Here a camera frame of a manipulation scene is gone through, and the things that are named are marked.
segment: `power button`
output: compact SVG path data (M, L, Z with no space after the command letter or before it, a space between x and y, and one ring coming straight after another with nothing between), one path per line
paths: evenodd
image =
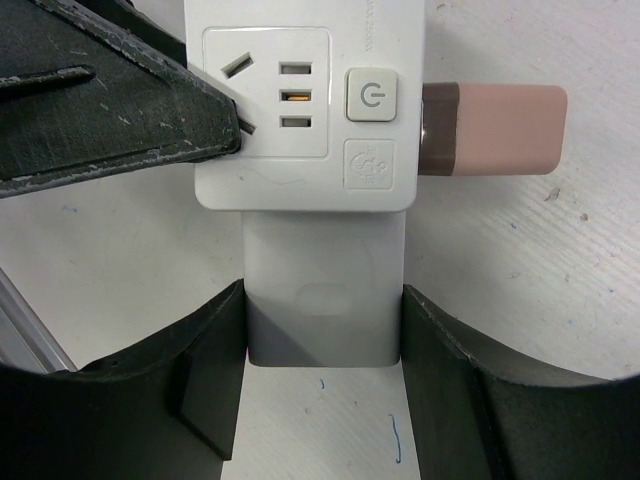
M347 118L390 122L396 118L398 76L387 68L353 68L347 75Z

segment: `socket slot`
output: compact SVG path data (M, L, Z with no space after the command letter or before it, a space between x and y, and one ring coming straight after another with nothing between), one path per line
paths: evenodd
M310 128L311 117L280 117L282 128Z
M239 74L243 70L246 70L251 65L253 65L253 59L251 58L251 54L247 52L224 67L222 69L222 73L224 73L227 78L235 77L237 74Z
M280 63L281 75L311 75L311 63L287 62Z
M240 130L249 135L253 135L253 132L256 131L256 126L242 117L238 117L238 125L240 126Z
M311 90L280 90L281 102L310 102Z

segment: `white charger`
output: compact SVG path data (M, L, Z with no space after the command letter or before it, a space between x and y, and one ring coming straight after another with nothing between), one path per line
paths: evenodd
M197 165L195 190L243 212L251 362L397 363L424 1L185 0L185 12L189 68L241 118L241 152Z

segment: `blue pen mark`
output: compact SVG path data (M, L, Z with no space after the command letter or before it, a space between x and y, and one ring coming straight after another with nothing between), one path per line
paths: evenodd
M396 427L396 417L394 417L391 413L389 414L391 417L391 428L393 428L393 434L396 436L396 444L398 445L398 458L396 458L396 463L402 463L402 447L400 446L400 436L398 435L398 429Z

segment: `power outlet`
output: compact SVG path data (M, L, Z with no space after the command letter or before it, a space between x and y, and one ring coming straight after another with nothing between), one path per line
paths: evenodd
M327 154L327 30L211 28L203 46L208 80L238 106L244 132L239 157Z

